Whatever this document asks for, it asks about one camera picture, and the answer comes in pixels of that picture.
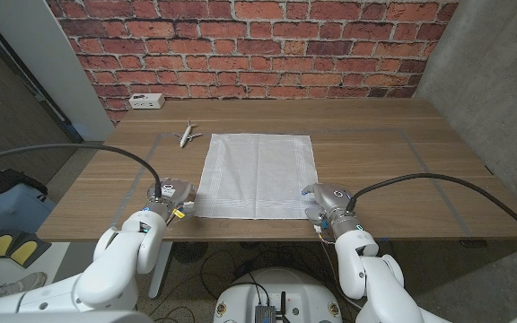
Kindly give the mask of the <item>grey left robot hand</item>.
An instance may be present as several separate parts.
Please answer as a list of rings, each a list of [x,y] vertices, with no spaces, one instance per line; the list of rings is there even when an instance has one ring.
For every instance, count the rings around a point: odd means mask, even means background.
[[[157,198],[155,194],[158,190],[155,185],[151,185],[147,190],[147,198],[150,202],[155,201],[161,205],[158,214],[169,218],[175,210],[180,212],[180,217],[194,215],[196,210],[194,206],[194,197],[196,188],[186,180],[163,178],[161,180],[161,197]]]

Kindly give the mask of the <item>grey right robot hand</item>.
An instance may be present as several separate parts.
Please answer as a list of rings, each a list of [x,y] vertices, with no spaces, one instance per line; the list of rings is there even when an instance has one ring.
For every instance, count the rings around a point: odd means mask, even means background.
[[[314,196],[316,205],[307,208],[305,213],[316,225],[322,225],[324,221],[332,224],[337,218],[344,216],[350,201],[350,193],[336,184],[311,184],[302,190],[302,194]]]

